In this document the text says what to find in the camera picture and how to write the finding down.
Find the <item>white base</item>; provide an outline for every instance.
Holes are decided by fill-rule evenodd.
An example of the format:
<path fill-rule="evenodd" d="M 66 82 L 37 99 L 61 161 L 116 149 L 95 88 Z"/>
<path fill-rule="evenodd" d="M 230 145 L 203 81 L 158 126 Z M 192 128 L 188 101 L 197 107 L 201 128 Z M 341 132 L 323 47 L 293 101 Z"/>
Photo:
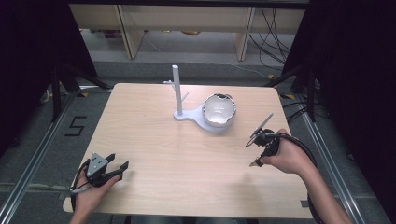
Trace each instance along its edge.
<path fill-rule="evenodd" d="M 174 118 L 176 120 L 192 120 L 195 121 L 195 123 L 197 123 L 201 128 L 203 128 L 206 131 L 209 131 L 211 133 L 223 133 L 225 132 L 228 128 L 230 128 L 231 125 L 227 126 L 227 127 L 213 127 L 210 126 L 208 123 L 206 123 L 204 115 L 202 114 L 202 106 L 198 105 L 198 107 L 196 107 L 193 110 L 182 110 L 182 115 L 178 115 L 177 111 L 175 111 L 174 113 Z"/>

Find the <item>bowl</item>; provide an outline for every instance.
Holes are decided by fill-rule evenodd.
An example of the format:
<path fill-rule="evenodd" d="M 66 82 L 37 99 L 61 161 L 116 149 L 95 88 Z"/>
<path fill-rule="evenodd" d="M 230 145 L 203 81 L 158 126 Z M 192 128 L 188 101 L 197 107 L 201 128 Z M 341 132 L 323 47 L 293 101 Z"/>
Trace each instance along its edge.
<path fill-rule="evenodd" d="M 205 100 L 202 112 L 207 124 L 223 128 L 233 123 L 236 106 L 230 95 L 216 93 Z"/>

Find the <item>gray floor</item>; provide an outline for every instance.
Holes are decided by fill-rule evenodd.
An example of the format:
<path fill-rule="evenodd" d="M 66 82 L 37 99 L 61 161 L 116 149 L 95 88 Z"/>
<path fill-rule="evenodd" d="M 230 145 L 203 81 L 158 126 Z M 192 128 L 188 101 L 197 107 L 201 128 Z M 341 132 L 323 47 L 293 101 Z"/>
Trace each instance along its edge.
<path fill-rule="evenodd" d="M 117 82 L 161 82 L 157 76 L 164 76 L 166 68 L 171 64 L 180 64 L 180 79 L 182 83 L 213 84 L 213 85 L 249 85 L 260 86 L 268 81 L 269 75 L 280 76 L 280 71 L 262 65 L 279 69 L 281 64 L 269 56 L 261 56 L 258 49 L 249 40 L 247 56 L 243 62 L 236 60 L 232 34 L 200 33 L 185 35 L 178 31 L 163 33 L 148 31 L 134 60 L 127 58 L 124 45 L 120 38 L 104 38 L 100 32 L 91 33 L 82 30 L 92 60 L 99 77 L 115 84 Z M 253 37 L 261 43 L 261 38 Z M 286 46 L 290 46 L 293 35 L 279 37 Z M 280 58 L 277 50 L 268 48 Z M 280 94 L 290 94 L 289 79 L 279 84 L 276 89 Z M 91 85 L 80 80 L 81 85 Z M 85 148 L 90 142 L 95 126 L 106 105 L 110 92 L 91 91 L 87 97 L 63 96 L 63 101 L 73 99 L 67 113 L 60 122 L 58 131 L 45 148 L 45 157 L 39 163 L 30 180 L 30 187 L 22 197 L 18 208 L 12 211 L 13 217 L 9 223 L 66 223 L 70 214 L 63 211 L 64 196 L 61 190 L 70 186 L 72 178 Z M 296 103 L 295 99 L 281 99 L 282 105 Z M 50 127 L 52 102 L 40 106 L 32 115 L 23 133 L 20 134 L 20 144 L 10 148 L 0 159 L 0 202 L 5 203 L 13 186 L 26 173 L 25 168 L 35 155 L 40 142 Z M 300 109 L 299 105 L 285 107 L 285 115 L 290 116 Z M 325 146 L 350 191 L 357 208 L 365 223 L 390 223 L 370 186 L 362 176 L 359 167 L 346 156 L 347 148 L 328 117 L 323 106 L 316 107 L 317 126 Z M 84 126 L 84 132 L 79 137 L 67 137 L 67 133 L 75 130 L 69 128 L 75 116 L 85 116 L 79 124 Z M 322 159 L 318 143 L 314 141 L 309 129 L 307 116 L 300 116 L 290 123 L 290 130 L 300 140 L 305 142 L 318 160 L 318 168 L 329 185 L 334 197 L 342 203 L 338 185 L 334 183 L 326 161 Z M 90 223 L 123 223 L 124 216 L 95 214 Z M 261 219 L 261 223 L 315 223 L 313 219 Z"/>

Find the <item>vertical rod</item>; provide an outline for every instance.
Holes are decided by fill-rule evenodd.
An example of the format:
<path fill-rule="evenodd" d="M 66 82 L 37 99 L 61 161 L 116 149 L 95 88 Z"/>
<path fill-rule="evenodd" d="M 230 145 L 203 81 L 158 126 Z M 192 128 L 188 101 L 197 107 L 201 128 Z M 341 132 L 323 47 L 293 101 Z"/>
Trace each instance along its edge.
<path fill-rule="evenodd" d="M 173 70 L 174 83 L 175 83 L 177 114 L 179 116 L 181 116 L 181 115 L 183 115 L 183 109 L 181 107 L 180 78 L 179 78 L 179 75 L 178 75 L 178 66 L 177 65 L 172 65 L 172 70 Z"/>

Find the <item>wooden table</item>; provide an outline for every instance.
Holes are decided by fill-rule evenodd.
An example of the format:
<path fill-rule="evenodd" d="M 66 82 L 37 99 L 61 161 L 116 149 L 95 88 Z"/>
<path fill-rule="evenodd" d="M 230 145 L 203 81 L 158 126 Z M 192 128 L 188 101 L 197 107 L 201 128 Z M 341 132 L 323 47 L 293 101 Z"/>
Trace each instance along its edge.
<path fill-rule="evenodd" d="M 289 130 L 273 88 L 181 85 L 189 93 L 183 109 L 194 109 L 213 93 L 230 94 L 233 125 L 209 133 L 193 121 L 177 121 L 175 92 L 169 85 L 117 84 L 82 162 L 93 152 L 116 153 L 107 170 L 130 161 L 123 179 L 104 198 L 99 213 L 183 217 L 310 218 L 306 188 L 297 175 L 272 166 L 249 167 L 263 151 L 245 147 L 251 133 Z M 64 210 L 71 212 L 70 201 Z"/>

